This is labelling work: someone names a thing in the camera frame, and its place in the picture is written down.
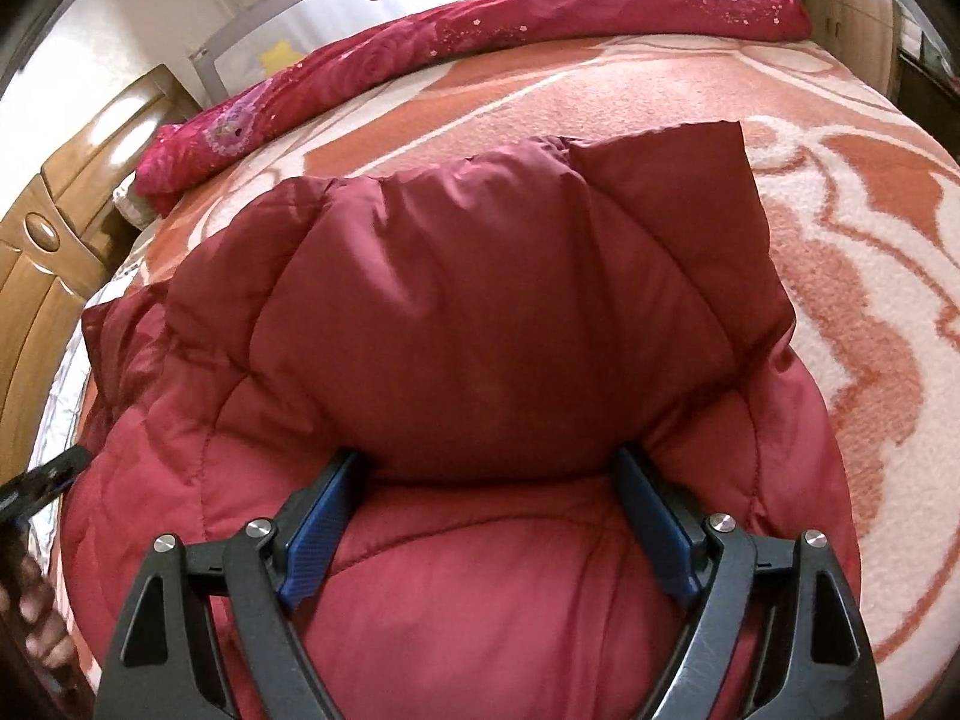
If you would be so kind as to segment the person's left hand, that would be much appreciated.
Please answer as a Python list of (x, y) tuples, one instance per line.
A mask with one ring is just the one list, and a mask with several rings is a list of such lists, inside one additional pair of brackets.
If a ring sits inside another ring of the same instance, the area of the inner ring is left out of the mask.
[(65, 619), (53, 606), (52, 585), (36, 559), (25, 554), (14, 573), (18, 601), (11, 600), (13, 583), (2, 582), (2, 617), (25, 626), (25, 651), (32, 660), (49, 670), (78, 665), (75, 642), (67, 631)]

